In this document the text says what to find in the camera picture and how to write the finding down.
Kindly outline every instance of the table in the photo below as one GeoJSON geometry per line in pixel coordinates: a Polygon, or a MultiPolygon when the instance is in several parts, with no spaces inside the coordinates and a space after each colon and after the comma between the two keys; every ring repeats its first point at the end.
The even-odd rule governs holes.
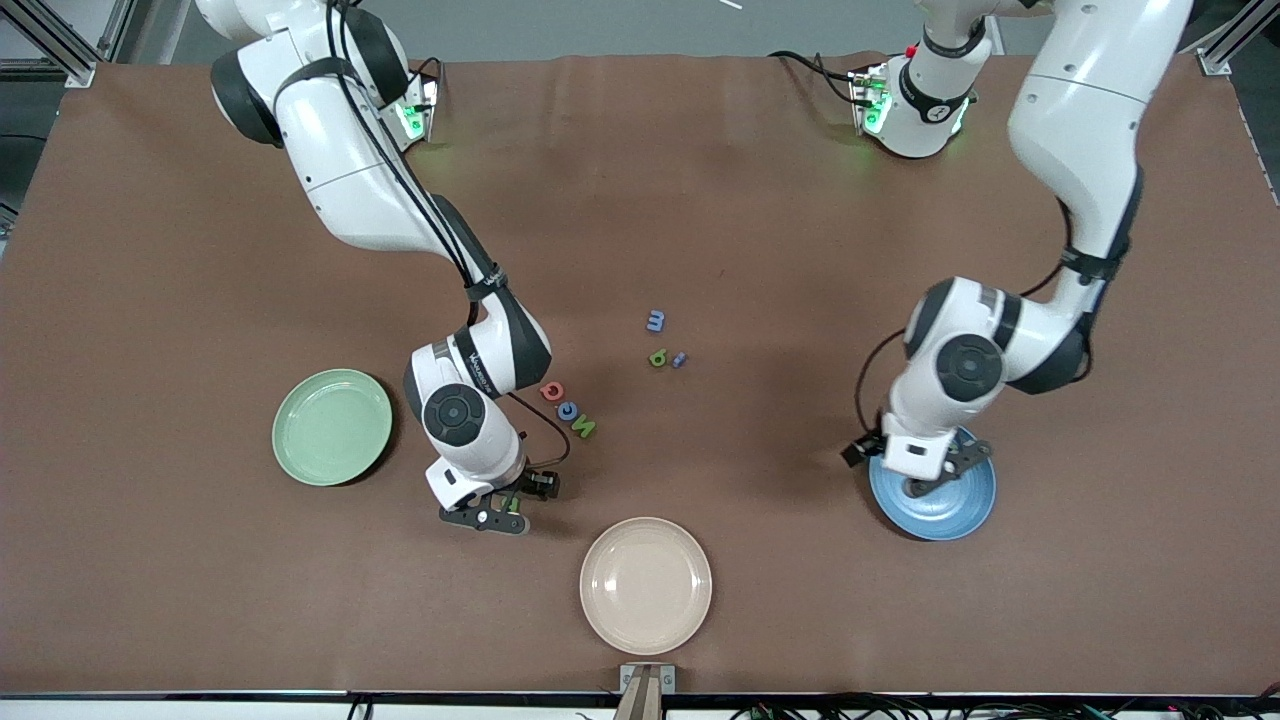
{"type": "Polygon", "coordinates": [[[909,161],[781,60],[451,65],[412,165],[599,421],[513,539],[435,518],[404,418],[408,354],[465,316],[449,264],[329,237],[206,68],[100,67],[0,266],[0,689],[612,688],[627,657],[584,619],[579,564],[657,515],[714,573],[664,656],[685,691],[1257,692],[1280,648],[1280,214],[1230,85],[1190,60],[1140,131],[1093,375],[974,427],[991,520],[910,541],[840,460],[863,357],[929,284],[1019,290],[1056,260],[1055,200],[1004,132],[1027,68],[992,59],[965,131],[909,161]],[[689,364],[650,368],[658,347],[689,364]],[[398,430],[366,480],[305,487],[269,429],[334,366],[383,379],[398,430]]]}

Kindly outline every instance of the gray floor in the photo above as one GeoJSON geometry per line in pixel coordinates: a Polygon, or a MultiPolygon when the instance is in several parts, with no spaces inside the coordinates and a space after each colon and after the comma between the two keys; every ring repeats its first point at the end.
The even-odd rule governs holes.
{"type": "MultiPolygon", "coordinates": [[[[191,0],[146,0],[131,61],[209,64],[234,49],[191,0]]],[[[1230,18],[1242,0],[1208,0],[1188,29],[1194,38],[1230,18]]],[[[845,54],[900,51],[919,37],[908,0],[366,0],[411,56],[445,61],[539,60],[563,55],[764,55],[791,49],[845,54]]],[[[1009,54],[1036,53],[1051,18],[1002,19],[1009,54]]],[[[1234,60],[1231,82],[1268,167],[1280,172],[1280,49],[1258,38],[1234,60]]],[[[61,99],[58,83],[0,82],[0,133],[46,135],[61,99]]],[[[40,143],[0,138],[0,201],[20,208],[40,143]]]]}
{"type": "MultiPolygon", "coordinates": [[[[767,55],[892,50],[914,42],[920,15],[906,1],[741,0],[366,0],[411,56],[444,61],[547,60],[564,55],[767,55]]],[[[192,12],[174,63],[210,63],[233,45],[192,12]]]]}

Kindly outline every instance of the black cable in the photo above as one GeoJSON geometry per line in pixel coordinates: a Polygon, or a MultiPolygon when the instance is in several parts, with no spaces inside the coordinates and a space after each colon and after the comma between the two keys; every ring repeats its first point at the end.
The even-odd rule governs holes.
{"type": "Polygon", "coordinates": [[[872,363],[876,361],[876,356],[881,354],[888,343],[893,342],[893,338],[906,334],[906,328],[901,328],[891,333],[884,340],[879,341],[876,350],[872,350],[863,363],[863,369],[858,372],[858,384],[854,386],[854,409],[858,410],[858,424],[863,427],[864,433],[872,432],[872,427],[867,424],[867,415],[863,414],[863,383],[867,382],[867,372],[870,370],[872,363]]]}
{"type": "MultiPolygon", "coordinates": [[[[339,3],[339,0],[325,0],[325,13],[326,14],[333,13],[333,9],[338,5],[338,3],[339,3]]],[[[342,50],[343,50],[342,59],[347,60],[348,63],[351,61],[349,53],[347,51],[347,10],[349,8],[351,8],[349,3],[342,3],[342,8],[338,12],[338,26],[342,28],[342,50]]],[[[334,40],[333,26],[334,26],[334,23],[326,22],[325,23],[325,33],[326,33],[328,40],[329,40],[329,55],[333,56],[333,58],[338,58],[339,56],[338,55],[338,45],[337,45],[337,41],[334,40]]],[[[360,127],[365,131],[365,136],[374,145],[374,150],[378,151],[378,155],[381,158],[383,163],[387,164],[387,169],[390,170],[392,177],[401,186],[401,188],[404,191],[404,193],[408,195],[410,200],[417,208],[419,213],[422,214],[422,218],[426,220],[426,224],[431,228],[431,231],[436,236],[439,236],[440,238],[443,238],[443,241],[442,241],[440,245],[444,246],[445,254],[448,255],[449,260],[453,261],[454,268],[458,270],[458,274],[462,277],[462,284],[465,287],[470,287],[472,284],[471,283],[471,273],[467,272],[465,260],[462,260],[462,258],[460,256],[460,252],[454,251],[456,247],[449,247],[448,240],[452,238],[453,242],[457,243],[457,238],[454,238],[452,236],[452,228],[449,228],[449,231],[451,231],[449,233],[445,233],[445,232],[443,232],[440,229],[440,227],[436,224],[435,219],[426,210],[426,206],[413,193],[412,188],[410,188],[408,181],[404,179],[404,177],[402,176],[402,173],[399,172],[399,169],[396,167],[394,163],[392,163],[392,159],[387,155],[387,151],[383,150],[381,143],[378,142],[378,137],[374,136],[372,128],[370,128],[369,124],[365,122],[365,117],[360,113],[360,106],[356,104],[356,99],[351,96],[351,88],[347,87],[347,77],[343,76],[340,72],[334,72],[333,74],[338,79],[338,87],[342,88],[343,97],[347,99],[347,106],[351,109],[351,111],[360,120],[360,127]]],[[[417,177],[416,176],[413,176],[413,183],[417,186],[417,190],[422,193],[422,196],[428,199],[428,202],[430,202],[430,199],[426,195],[426,191],[422,190],[422,186],[417,182],[417,177]]]]}
{"type": "MultiPolygon", "coordinates": [[[[850,105],[856,105],[859,108],[870,108],[872,106],[872,101],[870,100],[859,100],[856,97],[851,97],[849,95],[845,95],[844,92],[840,91],[838,87],[836,87],[836,81],[831,79],[831,74],[832,73],[827,72],[827,67],[822,64],[822,54],[820,53],[814,53],[813,54],[813,61],[818,65],[818,72],[822,73],[822,79],[827,81],[827,87],[829,87],[831,91],[836,94],[836,97],[840,97],[845,102],[849,102],[850,105]]],[[[849,82],[849,77],[847,76],[845,77],[845,82],[849,82]]]]}
{"type": "Polygon", "coordinates": [[[870,108],[872,106],[872,104],[869,101],[867,101],[867,100],[858,100],[855,97],[845,95],[844,92],[840,91],[838,87],[836,87],[836,83],[833,81],[840,79],[840,81],[844,81],[844,82],[849,82],[849,73],[856,73],[856,72],[860,72],[860,70],[865,70],[867,68],[870,68],[872,65],[878,65],[879,63],[872,63],[872,65],[861,65],[861,67],[846,70],[844,73],[836,73],[836,72],[828,70],[827,67],[822,63],[822,54],[820,53],[815,53],[814,56],[813,56],[813,60],[809,60],[804,55],[800,55],[799,53],[792,53],[790,50],[778,50],[777,53],[769,53],[769,58],[783,58],[783,59],[787,59],[787,60],[795,60],[795,61],[800,63],[801,65],[809,68],[810,70],[820,74],[823,77],[823,79],[827,81],[827,86],[831,87],[831,91],[835,92],[836,96],[840,97],[841,100],[844,100],[845,102],[849,102],[850,105],[858,105],[859,108],[870,108]]]}
{"type": "Polygon", "coordinates": [[[374,720],[374,700],[365,696],[356,696],[356,700],[351,701],[351,710],[347,711],[347,720],[352,720],[356,716],[356,708],[361,705],[366,705],[365,714],[360,720],[374,720]]]}
{"type": "Polygon", "coordinates": [[[429,77],[431,79],[440,79],[442,77],[444,77],[444,63],[442,63],[440,59],[436,58],[435,55],[431,55],[430,58],[422,60],[417,65],[417,69],[413,70],[413,74],[421,76],[422,70],[426,69],[426,67],[430,65],[431,63],[435,63],[435,74],[434,76],[424,76],[424,77],[429,77]]]}
{"type": "MultiPolygon", "coordinates": [[[[796,63],[800,63],[801,65],[809,68],[810,70],[813,70],[815,73],[823,73],[823,74],[826,74],[827,77],[829,77],[832,79],[842,79],[842,81],[847,81],[849,79],[847,74],[845,74],[845,73],[836,73],[836,72],[828,70],[826,68],[820,68],[813,60],[810,60],[809,58],[805,58],[804,55],[801,55],[799,53],[792,53],[791,50],[778,50],[777,53],[769,53],[768,56],[769,58],[785,58],[787,60],[795,60],[796,63]]],[[[864,65],[861,68],[854,68],[854,69],[851,69],[849,72],[856,73],[859,70],[865,70],[869,67],[872,67],[872,65],[864,65]]]]}
{"type": "Polygon", "coordinates": [[[541,410],[534,407],[524,397],[520,397],[515,392],[508,392],[507,397],[509,397],[509,398],[515,400],[516,402],[524,405],[525,410],[529,410],[534,415],[538,415],[539,418],[541,418],[543,421],[547,423],[548,425],[550,425],[552,429],[554,429],[557,433],[559,433],[561,439],[564,441],[564,452],[561,452],[559,457],[557,457],[554,460],[543,460],[541,462],[532,462],[532,464],[529,465],[529,469],[530,470],[545,470],[547,468],[554,468],[556,465],[559,465],[561,462],[568,460],[568,454],[570,454],[570,451],[573,450],[573,445],[570,442],[568,433],[564,432],[564,428],[559,427],[559,423],[557,423],[556,420],[552,420],[550,418],[548,418],[547,415],[544,415],[541,410]]]}
{"type": "Polygon", "coordinates": [[[1053,269],[1050,270],[1050,273],[1047,275],[1044,275],[1044,279],[1042,279],[1041,282],[1033,284],[1028,290],[1024,290],[1023,292],[1019,292],[1018,295],[1020,295],[1023,297],[1027,297],[1028,295],[1034,295],[1034,293],[1044,290],[1044,286],[1047,286],[1048,283],[1053,282],[1053,278],[1056,278],[1057,274],[1061,273],[1061,272],[1062,272],[1062,264],[1059,263],[1057,265],[1053,265],[1053,269]]]}

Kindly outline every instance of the robot cable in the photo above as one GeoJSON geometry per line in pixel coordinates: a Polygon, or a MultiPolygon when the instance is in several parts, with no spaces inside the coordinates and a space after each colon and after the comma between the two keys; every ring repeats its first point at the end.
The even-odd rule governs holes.
{"type": "Polygon", "coordinates": [[[556,459],[552,459],[552,460],[543,460],[541,462],[534,462],[534,464],[531,464],[529,466],[529,469],[530,470],[545,470],[547,468],[554,468],[556,465],[559,465],[564,460],[568,460],[568,454],[570,454],[570,451],[573,450],[573,446],[570,443],[570,441],[568,441],[568,433],[564,432],[564,428],[559,427],[559,424],[557,424],[554,420],[552,420],[550,418],[548,418],[547,415],[544,415],[541,413],[541,410],[539,410],[539,409],[534,407],[532,405],[530,405],[529,401],[526,401],[524,397],[520,397],[518,395],[516,395],[513,392],[508,392],[507,397],[509,397],[509,398],[515,400],[516,402],[524,405],[525,410],[529,410],[534,415],[538,415],[539,418],[541,418],[543,421],[547,423],[548,425],[550,425],[553,430],[556,430],[557,433],[559,433],[561,439],[564,441],[564,451],[561,452],[559,457],[556,457],[556,459]]]}
{"type": "MultiPolygon", "coordinates": [[[[353,3],[346,3],[343,0],[325,0],[326,17],[332,15],[334,8],[338,8],[338,26],[342,29],[340,58],[348,63],[351,63],[351,53],[347,49],[347,10],[349,10],[352,5],[353,3]]],[[[325,35],[329,40],[329,55],[333,58],[339,58],[338,42],[334,38],[333,26],[334,23],[332,22],[332,19],[326,19],[325,35]]],[[[347,87],[346,78],[338,72],[334,73],[334,77],[338,79],[338,87],[342,88],[342,95],[347,100],[347,106],[351,109],[352,114],[355,114],[360,119],[360,127],[365,131],[365,136],[374,145],[374,149],[378,151],[378,155],[379,158],[381,158],[383,163],[387,164],[387,169],[390,170],[392,177],[396,179],[396,183],[399,184],[401,190],[403,190],[404,193],[408,195],[410,200],[413,201],[413,205],[417,208],[419,213],[422,214],[422,218],[426,220],[426,224],[431,228],[431,231],[438,237],[442,238],[444,252],[448,255],[449,260],[453,261],[453,266],[458,270],[458,275],[462,278],[462,286],[470,287],[472,284],[471,273],[467,272],[466,263],[462,259],[463,258],[462,249],[458,243],[457,237],[454,237],[452,228],[448,228],[448,223],[443,223],[445,228],[442,229],[440,224],[435,222],[435,218],[439,217],[439,209],[435,208],[435,205],[430,201],[430,197],[426,195],[426,191],[422,190],[421,183],[417,182],[417,177],[416,176],[413,177],[413,186],[417,187],[419,193],[421,193],[424,197],[428,197],[428,204],[431,205],[433,210],[435,210],[435,215],[433,215],[431,211],[428,210],[426,205],[424,205],[422,201],[419,200],[419,196],[413,192],[413,188],[410,187],[408,181],[404,179],[403,173],[399,172],[399,169],[392,161],[390,156],[388,156],[387,151],[383,149],[381,143],[378,141],[378,137],[374,135],[372,128],[370,128],[369,123],[365,122],[365,118],[360,113],[360,108],[356,104],[356,99],[352,97],[351,95],[351,88],[347,87]]],[[[476,316],[477,316],[476,304],[471,302],[467,310],[468,327],[475,324],[476,316]]]]}
{"type": "Polygon", "coordinates": [[[838,81],[844,81],[844,82],[849,82],[849,79],[850,79],[849,78],[849,73],[856,73],[856,72],[860,72],[860,70],[865,70],[867,68],[869,68],[872,65],[861,65],[861,67],[846,70],[844,73],[837,73],[837,72],[832,72],[832,70],[827,69],[827,65],[824,65],[823,61],[822,61],[822,54],[820,53],[814,53],[813,60],[809,60],[804,55],[800,55],[799,53],[792,53],[790,50],[778,50],[777,53],[769,53],[769,58],[783,58],[783,59],[788,59],[788,60],[795,60],[795,61],[800,63],[801,65],[809,68],[810,70],[820,74],[823,77],[823,79],[827,81],[827,86],[831,87],[831,91],[836,94],[836,97],[840,97],[841,100],[844,100],[845,102],[849,102],[850,105],[858,105],[859,108],[870,108],[872,106],[872,104],[869,101],[867,101],[867,100],[858,100],[856,97],[851,97],[849,95],[845,95],[844,92],[840,91],[840,87],[837,87],[836,82],[835,82],[837,79],[838,81]]]}

